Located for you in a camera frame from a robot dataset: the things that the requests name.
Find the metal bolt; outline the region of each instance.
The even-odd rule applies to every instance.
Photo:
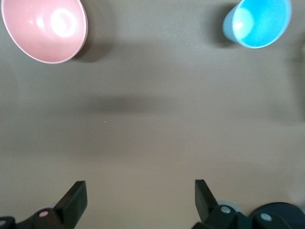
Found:
[[[271,222],[271,221],[272,221],[272,217],[269,216],[269,215],[266,214],[266,213],[262,213],[262,214],[261,214],[261,218],[262,218],[263,220],[265,220],[265,221],[268,221],[268,222]]]
[[[39,213],[39,217],[45,217],[48,215],[48,211],[42,211],[41,213]]]
[[[222,206],[221,211],[225,214],[230,214],[231,213],[231,209],[229,209],[227,206]]]

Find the bowl rim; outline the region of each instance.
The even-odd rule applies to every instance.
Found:
[[[75,0],[80,9],[81,9],[81,12],[82,12],[82,18],[84,19],[84,34],[83,34],[83,37],[82,37],[82,44],[79,46],[79,48],[71,55],[69,56],[68,58],[65,58],[61,61],[56,61],[56,62],[49,62],[49,61],[44,61],[44,60],[41,60],[41,59],[38,59],[32,55],[30,55],[29,53],[27,53],[26,51],[24,51],[20,45],[15,41],[14,37],[12,36],[8,26],[7,26],[7,23],[6,23],[6,19],[5,19],[5,16],[4,16],[4,3],[5,3],[6,0],[1,0],[1,14],[2,14],[2,18],[3,18],[3,22],[4,22],[4,25],[5,25],[5,28],[7,30],[7,32],[9,33],[11,39],[14,41],[14,43],[18,46],[18,48],[20,48],[26,55],[28,55],[29,57],[39,61],[39,62],[42,62],[42,63],[49,63],[49,64],[57,64],[57,63],[63,63],[63,62],[66,62],[70,59],[72,59],[81,49],[82,47],[84,46],[86,40],[87,40],[87,36],[88,36],[88,18],[87,18],[87,14],[86,14],[86,11],[85,11],[85,8],[83,6],[83,4],[81,3],[81,0]]]

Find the cup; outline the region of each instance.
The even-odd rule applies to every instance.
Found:
[[[262,48],[284,33],[291,13],[290,0],[242,0],[225,17],[224,35],[244,47]]]

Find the table surface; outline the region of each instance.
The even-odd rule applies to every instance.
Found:
[[[0,215],[26,219],[86,180],[77,229],[188,229],[194,181],[243,213],[305,204],[305,4],[262,49],[227,41],[237,1],[83,0],[89,35],[62,64],[0,23]]]

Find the screw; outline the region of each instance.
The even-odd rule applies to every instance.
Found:
[[[266,213],[262,213],[262,214],[261,214],[261,218],[262,218],[263,220],[265,220],[265,221],[268,221],[268,222],[271,222],[271,221],[272,221],[272,217],[269,216],[269,215],[266,214]]]
[[[41,213],[39,213],[39,217],[45,217],[48,215],[48,211],[42,211]]]
[[[221,211],[225,214],[230,214],[231,213],[231,209],[229,209],[227,206],[222,206]]]

